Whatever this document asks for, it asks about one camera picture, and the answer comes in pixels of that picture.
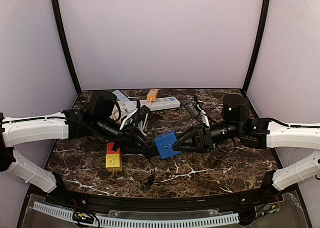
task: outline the red block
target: red block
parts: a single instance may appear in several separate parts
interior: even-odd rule
[[[122,155],[120,149],[118,149],[117,151],[113,151],[112,148],[114,147],[115,143],[114,142],[111,142],[111,143],[108,143],[106,145],[106,154],[120,154]]]

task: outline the white power strip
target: white power strip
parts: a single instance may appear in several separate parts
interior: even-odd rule
[[[141,106],[149,105],[149,102],[144,99],[140,100]],[[129,101],[125,102],[124,105],[126,106],[126,110],[128,113],[131,113],[136,107],[137,102],[136,101]],[[150,104],[150,110],[151,111],[158,111],[163,109],[173,109],[180,107],[180,102],[175,97],[167,97],[167,98],[157,98],[155,102],[151,102]]]
[[[130,101],[130,99],[128,99],[127,96],[124,95],[124,94],[123,94],[120,90],[118,90],[118,89],[117,89],[117,90],[114,90],[112,93],[115,94],[116,97],[117,97],[117,99],[118,99],[119,101],[123,102],[123,103]]]

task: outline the brown marble surface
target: brown marble surface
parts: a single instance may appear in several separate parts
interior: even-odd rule
[[[122,90],[131,100],[145,99],[148,90]],[[79,108],[89,101],[91,91],[81,94],[75,104]],[[167,89],[159,97],[175,96],[181,103],[197,94],[210,116],[221,121],[223,96],[240,94],[236,89]],[[151,112],[149,137],[175,129],[181,133],[192,121],[183,108]],[[221,149],[231,150],[232,142]],[[147,188],[151,164],[141,155],[124,155],[123,172],[112,174],[105,168],[106,145],[86,138],[60,140],[53,148],[47,169],[62,175],[69,190],[124,197],[193,197],[223,194],[258,188],[264,174],[277,168],[270,150],[249,149],[239,144],[232,154],[218,150],[208,153],[182,153],[166,160],[151,159],[156,168],[155,183]]]

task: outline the black frame pole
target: black frame pole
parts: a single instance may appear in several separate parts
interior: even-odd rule
[[[264,30],[265,30],[265,25],[266,25],[266,20],[267,20],[269,1],[270,0],[263,0],[263,2],[262,2],[259,26],[258,26],[258,30],[257,30],[256,37],[255,37],[254,47],[253,47],[248,71],[246,73],[246,77],[245,77],[244,84],[242,87],[242,90],[245,93],[248,91],[248,87],[249,87],[252,75],[254,73],[256,62],[257,62],[258,53],[259,53],[261,41],[262,41],[262,38],[264,35]]]
[[[78,80],[78,77],[76,74],[74,64],[72,62],[72,58],[71,58],[71,54],[70,54],[70,50],[69,50],[69,46],[68,46],[68,42],[67,42],[67,38],[66,38],[66,34],[65,34],[65,29],[64,29],[63,22],[62,22],[62,17],[61,17],[61,12],[60,12],[60,7],[59,7],[59,0],[51,0],[51,2],[52,2],[55,23],[56,23],[56,27],[58,29],[60,42],[61,42],[61,46],[63,49],[64,57],[66,60],[66,64],[68,66],[76,93],[78,95],[80,95],[82,93],[82,90],[80,87],[80,83],[79,83],[79,80]]]

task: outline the light purple wall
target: light purple wall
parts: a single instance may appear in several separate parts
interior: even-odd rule
[[[70,108],[76,92],[64,59],[51,0],[0,0],[0,112],[6,117]],[[16,146],[44,166],[53,141]],[[16,227],[28,185],[0,173],[0,227]]]
[[[320,122],[320,2],[270,0],[266,27],[248,96],[261,117]],[[310,149],[279,148],[288,166]],[[299,184],[311,221],[320,227],[320,182]]]
[[[240,88],[262,0],[60,0],[84,90]]]

